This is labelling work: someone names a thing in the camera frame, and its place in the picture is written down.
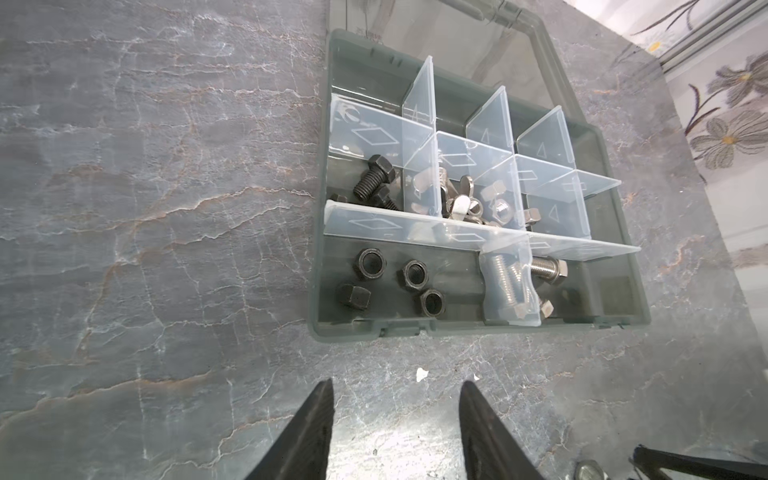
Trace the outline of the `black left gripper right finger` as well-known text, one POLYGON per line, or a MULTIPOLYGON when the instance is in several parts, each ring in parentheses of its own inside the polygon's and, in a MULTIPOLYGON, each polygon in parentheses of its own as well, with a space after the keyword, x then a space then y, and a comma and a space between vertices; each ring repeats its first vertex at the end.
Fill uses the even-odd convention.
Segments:
POLYGON ((460 390, 459 424, 468 479, 543 479, 472 381, 460 390))

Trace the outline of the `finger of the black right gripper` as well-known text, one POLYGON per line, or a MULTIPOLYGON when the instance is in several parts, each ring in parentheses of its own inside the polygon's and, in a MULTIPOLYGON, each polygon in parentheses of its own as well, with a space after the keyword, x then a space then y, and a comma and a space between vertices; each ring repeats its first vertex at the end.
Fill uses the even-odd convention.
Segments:
POLYGON ((649 449, 638 445, 632 455, 632 465, 649 479, 671 479, 668 471, 701 479, 767 479, 767 466, 649 449))

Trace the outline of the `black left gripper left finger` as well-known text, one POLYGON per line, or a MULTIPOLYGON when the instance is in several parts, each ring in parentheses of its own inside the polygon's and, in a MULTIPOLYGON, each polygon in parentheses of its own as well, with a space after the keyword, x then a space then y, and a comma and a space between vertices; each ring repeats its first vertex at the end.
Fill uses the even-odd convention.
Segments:
POLYGON ((334 413, 332 380, 322 380, 246 479, 326 479, 334 413))

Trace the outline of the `black hex nut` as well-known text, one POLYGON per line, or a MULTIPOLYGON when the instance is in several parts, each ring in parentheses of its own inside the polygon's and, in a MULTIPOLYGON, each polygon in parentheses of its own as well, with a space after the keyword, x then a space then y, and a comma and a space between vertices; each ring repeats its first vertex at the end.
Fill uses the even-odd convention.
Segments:
POLYGON ((445 297, 443 293, 437 289, 425 289, 419 294, 418 302, 419 310, 425 317, 436 318, 445 312, 445 297))
POLYGON ((353 264, 357 276, 362 281, 372 281, 381 278, 386 270, 387 261, 377 248, 361 250, 353 264))
POLYGON ((419 260, 411 259, 400 270, 399 280, 404 289, 421 291, 429 281, 427 266, 419 260))
POLYGON ((363 286, 345 283, 338 286, 336 297, 345 307, 365 311, 369 308, 372 293, 363 286))

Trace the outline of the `silver wing nut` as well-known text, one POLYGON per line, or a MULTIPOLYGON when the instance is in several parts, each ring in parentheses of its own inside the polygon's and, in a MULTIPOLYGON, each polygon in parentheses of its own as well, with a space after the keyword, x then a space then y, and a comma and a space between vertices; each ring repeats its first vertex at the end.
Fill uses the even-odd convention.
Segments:
POLYGON ((467 195, 458 195, 447 203, 448 218, 474 224, 483 223, 484 207, 482 203, 467 195))
POLYGON ((447 176, 440 177, 440 189, 442 198, 443 214, 447 216, 450 212, 452 202, 459 196, 468 198, 474 197, 475 182, 469 175, 462 176, 458 182, 450 180, 447 176))

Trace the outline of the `black hex bolt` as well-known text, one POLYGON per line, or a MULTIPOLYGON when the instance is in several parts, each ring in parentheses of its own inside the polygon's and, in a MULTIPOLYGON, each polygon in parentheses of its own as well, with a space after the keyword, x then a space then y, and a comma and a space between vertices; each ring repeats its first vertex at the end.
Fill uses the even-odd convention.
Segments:
POLYGON ((390 197, 387 184, 381 184, 369 197, 369 204, 376 208, 399 211, 398 206, 390 197))
POLYGON ((369 200, 377 188, 392 183, 397 176, 395 167, 383 155, 371 156, 367 160, 367 165, 368 171, 353 189, 354 196, 362 201, 369 200))

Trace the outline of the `silver hex bolt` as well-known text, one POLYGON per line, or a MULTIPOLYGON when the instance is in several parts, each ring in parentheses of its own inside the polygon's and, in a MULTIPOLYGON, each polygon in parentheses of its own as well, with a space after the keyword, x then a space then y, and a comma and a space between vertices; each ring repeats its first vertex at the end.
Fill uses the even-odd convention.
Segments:
POLYGON ((529 289, 524 281, 524 271, 521 264, 516 262, 510 265, 509 273, 515 288, 515 314, 519 319, 524 319, 528 315, 530 296, 529 289))
POLYGON ((568 277, 568 264, 553 257, 535 256, 531 262, 531 273, 551 285, 557 285, 568 277))
POLYGON ((509 272, 507 270, 507 264, 503 255, 493 255, 490 257, 490 264, 495 276, 497 277, 499 288, 501 290, 501 298, 505 306, 516 306, 517 296, 515 287, 510 279, 509 272))

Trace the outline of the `green transparent compartment box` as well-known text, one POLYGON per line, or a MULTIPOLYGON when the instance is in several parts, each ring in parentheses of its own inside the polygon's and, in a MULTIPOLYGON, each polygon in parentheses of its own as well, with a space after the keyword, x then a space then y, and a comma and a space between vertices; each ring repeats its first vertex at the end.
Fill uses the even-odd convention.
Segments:
POLYGON ((319 340, 632 328, 650 323, 637 264, 600 130, 588 124, 533 12, 512 1, 334 1, 319 144, 322 201, 315 224, 308 326, 319 340), (376 208, 353 189, 380 154, 399 211, 376 208), (440 177, 474 178, 482 224, 442 210, 440 177), (503 180, 515 218, 499 225, 481 190, 503 180), (524 223, 538 208, 542 220, 524 223), (387 261, 362 281, 365 248, 387 261), (490 257, 518 262, 528 315, 505 306, 490 257), (531 273, 535 256, 568 264, 551 285, 531 273), (404 289, 402 267, 427 266, 421 291, 404 289), (341 284, 371 291, 369 308, 341 305, 341 284), (418 296, 445 297, 436 318, 418 296))

